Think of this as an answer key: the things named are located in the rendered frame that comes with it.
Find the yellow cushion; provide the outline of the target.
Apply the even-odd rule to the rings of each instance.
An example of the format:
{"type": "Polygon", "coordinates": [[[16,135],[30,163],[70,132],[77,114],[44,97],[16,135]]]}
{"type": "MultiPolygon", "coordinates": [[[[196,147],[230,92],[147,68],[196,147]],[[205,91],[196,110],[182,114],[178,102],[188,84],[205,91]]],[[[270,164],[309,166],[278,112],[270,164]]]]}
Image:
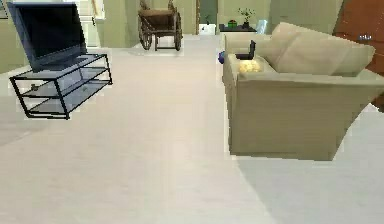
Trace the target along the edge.
{"type": "Polygon", "coordinates": [[[242,73],[259,72],[261,70],[261,65],[255,60],[241,60],[239,63],[239,71],[242,73]]]}

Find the brown wooden chair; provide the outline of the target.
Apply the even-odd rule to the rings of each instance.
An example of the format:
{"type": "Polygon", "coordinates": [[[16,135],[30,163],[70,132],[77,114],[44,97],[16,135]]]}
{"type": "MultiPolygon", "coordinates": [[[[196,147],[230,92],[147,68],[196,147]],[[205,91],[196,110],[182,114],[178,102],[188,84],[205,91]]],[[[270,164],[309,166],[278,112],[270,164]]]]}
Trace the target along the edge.
{"type": "Polygon", "coordinates": [[[167,9],[151,9],[145,0],[140,0],[138,34],[144,50],[149,50],[152,46],[152,39],[155,39],[155,50],[165,48],[179,51],[183,38],[181,15],[174,6],[173,0],[168,1],[167,9]],[[159,46],[159,39],[167,36],[173,38],[174,45],[159,46]]]}

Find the dark side table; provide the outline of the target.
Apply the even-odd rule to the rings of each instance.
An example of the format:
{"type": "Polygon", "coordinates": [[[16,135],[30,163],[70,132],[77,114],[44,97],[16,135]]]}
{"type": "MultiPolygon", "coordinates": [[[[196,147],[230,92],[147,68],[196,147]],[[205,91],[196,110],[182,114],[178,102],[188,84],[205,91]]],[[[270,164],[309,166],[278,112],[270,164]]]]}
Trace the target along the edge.
{"type": "Polygon", "coordinates": [[[252,27],[244,28],[242,25],[238,25],[236,27],[227,27],[224,24],[219,24],[220,32],[252,32],[257,33],[257,31],[252,27]]]}

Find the beige sofa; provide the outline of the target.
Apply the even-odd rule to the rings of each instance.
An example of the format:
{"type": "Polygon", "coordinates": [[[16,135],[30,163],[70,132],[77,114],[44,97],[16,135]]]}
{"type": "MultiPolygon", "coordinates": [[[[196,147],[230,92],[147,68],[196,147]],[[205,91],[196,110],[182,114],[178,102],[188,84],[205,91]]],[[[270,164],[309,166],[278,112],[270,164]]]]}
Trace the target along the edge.
{"type": "Polygon", "coordinates": [[[221,38],[233,155],[330,161],[361,111],[384,93],[384,77],[367,69],[370,45],[286,22],[269,35],[221,38]],[[247,53],[251,40],[262,70],[242,73],[235,54],[247,53]]]}

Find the green house plant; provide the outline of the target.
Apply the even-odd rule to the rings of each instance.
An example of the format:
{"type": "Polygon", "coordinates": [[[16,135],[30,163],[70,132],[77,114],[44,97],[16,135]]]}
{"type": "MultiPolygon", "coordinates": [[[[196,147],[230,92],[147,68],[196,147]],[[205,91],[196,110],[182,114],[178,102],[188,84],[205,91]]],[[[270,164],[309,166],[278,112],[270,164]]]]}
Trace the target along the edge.
{"type": "Polygon", "coordinates": [[[249,19],[255,14],[254,9],[250,8],[239,8],[238,12],[244,17],[244,22],[242,27],[248,28],[249,27],[249,19]]]}

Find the black glass television stand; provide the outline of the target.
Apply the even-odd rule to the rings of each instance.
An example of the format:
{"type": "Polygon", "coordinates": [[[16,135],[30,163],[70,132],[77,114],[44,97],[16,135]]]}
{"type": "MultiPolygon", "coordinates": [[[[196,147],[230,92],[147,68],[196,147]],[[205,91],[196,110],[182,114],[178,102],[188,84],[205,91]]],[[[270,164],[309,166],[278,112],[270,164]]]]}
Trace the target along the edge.
{"type": "Polygon", "coordinates": [[[70,119],[70,113],[113,84],[108,56],[88,53],[54,66],[9,78],[28,118],[70,119]]]}

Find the white room door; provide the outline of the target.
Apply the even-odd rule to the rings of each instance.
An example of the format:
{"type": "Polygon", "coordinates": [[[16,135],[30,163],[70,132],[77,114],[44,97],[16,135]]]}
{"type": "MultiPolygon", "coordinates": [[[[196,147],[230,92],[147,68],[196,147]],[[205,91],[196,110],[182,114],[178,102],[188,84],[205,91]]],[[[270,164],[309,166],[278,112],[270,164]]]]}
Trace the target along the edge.
{"type": "Polygon", "coordinates": [[[97,48],[100,46],[100,39],[97,26],[92,24],[92,16],[98,21],[105,19],[104,0],[76,0],[77,9],[80,16],[86,46],[97,48]]]}

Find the black television set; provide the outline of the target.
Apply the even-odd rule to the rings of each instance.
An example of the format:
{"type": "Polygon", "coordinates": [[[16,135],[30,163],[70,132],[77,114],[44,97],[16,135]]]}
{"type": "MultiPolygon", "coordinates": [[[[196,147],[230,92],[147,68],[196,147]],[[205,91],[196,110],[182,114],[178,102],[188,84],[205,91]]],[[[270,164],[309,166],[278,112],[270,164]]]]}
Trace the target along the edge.
{"type": "Polygon", "coordinates": [[[10,1],[7,7],[34,72],[87,53],[74,2],[10,1]]]}

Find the brown wooden door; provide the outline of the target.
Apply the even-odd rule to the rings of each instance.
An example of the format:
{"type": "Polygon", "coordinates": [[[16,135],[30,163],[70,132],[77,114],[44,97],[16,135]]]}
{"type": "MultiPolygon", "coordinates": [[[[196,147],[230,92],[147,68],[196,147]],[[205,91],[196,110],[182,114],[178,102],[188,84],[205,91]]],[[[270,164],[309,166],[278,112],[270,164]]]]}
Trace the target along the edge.
{"type": "Polygon", "coordinates": [[[384,0],[343,0],[333,35],[373,46],[367,69],[384,77],[384,0]]]}

